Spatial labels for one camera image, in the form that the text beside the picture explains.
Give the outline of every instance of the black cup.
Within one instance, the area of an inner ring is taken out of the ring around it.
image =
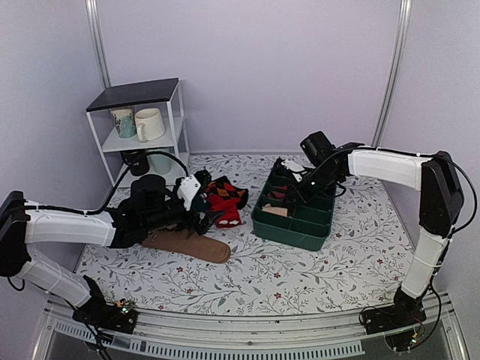
[[[145,150],[130,150],[122,151],[121,159],[127,165],[132,164],[132,161],[135,160],[139,155],[145,154]],[[145,175],[150,170],[149,159],[145,156],[135,162],[130,168],[130,172],[133,176],[142,176]]]

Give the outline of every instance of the green plastic tray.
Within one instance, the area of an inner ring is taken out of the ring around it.
[[[315,196],[306,205],[289,207],[288,217],[262,210],[266,204],[286,207],[281,199],[272,199],[267,195],[271,191],[285,192],[281,187],[288,186],[294,181],[293,178],[270,174],[252,212],[253,231],[256,236],[263,239],[318,251],[329,237],[332,228],[335,186],[329,187],[325,195]]]

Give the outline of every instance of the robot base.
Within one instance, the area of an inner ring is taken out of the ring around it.
[[[87,323],[92,326],[97,326],[100,329],[112,330],[114,332],[123,332],[125,334],[134,333],[138,317],[138,313],[135,310],[130,310],[128,311],[128,313],[122,313],[120,309],[118,309],[115,312],[111,312],[109,316],[110,319],[102,325],[93,323],[88,316],[83,316],[83,318],[80,318],[78,313],[74,313],[72,319],[78,321],[79,323]]]
[[[368,335],[415,325],[419,321],[425,321],[426,319],[427,316],[423,310],[422,303],[409,312],[408,316],[403,317],[401,321],[395,319],[395,305],[366,310],[361,313],[361,321]]]

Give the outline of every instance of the lavender wall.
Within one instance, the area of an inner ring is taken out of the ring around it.
[[[369,143],[399,1],[104,0],[112,83],[180,77],[195,152]]]
[[[100,205],[109,188],[83,110],[101,91],[84,1],[0,1],[0,202]],[[72,267],[79,246],[42,249]],[[0,359],[32,357],[47,300],[0,278]]]
[[[383,145],[449,151],[480,190],[480,3],[414,1],[405,57]],[[459,223],[471,213],[468,185]],[[390,186],[408,230],[418,236],[419,198]],[[459,232],[437,279],[453,301],[471,359],[480,359],[480,223]]]

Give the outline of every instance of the table surface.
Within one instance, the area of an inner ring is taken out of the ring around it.
[[[253,234],[251,211],[277,156],[198,155],[190,170],[207,169],[248,188],[243,224],[211,229],[232,257],[209,264],[178,253],[87,245],[77,273],[94,278],[108,300],[122,298],[145,309],[189,314],[265,316],[318,314],[392,302],[408,271],[413,248],[383,185],[351,177],[334,207],[331,235],[310,252]],[[302,156],[288,156],[304,163]],[[129,195],[121,189],[112,205]]]

